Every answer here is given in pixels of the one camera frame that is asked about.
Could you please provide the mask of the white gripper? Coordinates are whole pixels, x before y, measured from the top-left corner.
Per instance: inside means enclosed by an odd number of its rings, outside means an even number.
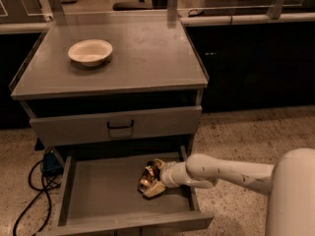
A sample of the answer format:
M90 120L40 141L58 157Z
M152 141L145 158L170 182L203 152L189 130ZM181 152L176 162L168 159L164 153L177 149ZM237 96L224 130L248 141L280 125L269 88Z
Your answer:
M186 171L184 162L167 162L161 159L154 159L149 162L149 172L151 175L159 175L160 181L144 182L143 195L147 198L153 198L166 188L177 188L186 185L189 181L189 175Z

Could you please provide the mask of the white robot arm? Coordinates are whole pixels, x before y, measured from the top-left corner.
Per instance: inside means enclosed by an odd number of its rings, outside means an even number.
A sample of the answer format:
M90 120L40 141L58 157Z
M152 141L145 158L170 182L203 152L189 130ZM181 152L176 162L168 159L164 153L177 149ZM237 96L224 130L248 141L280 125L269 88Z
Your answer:
M266 236L315 236L315 149L297 148L276 164L217 159L194 153L183 162L155 159L138 190L153 198L180 186L209 189L224 180L268 197Z

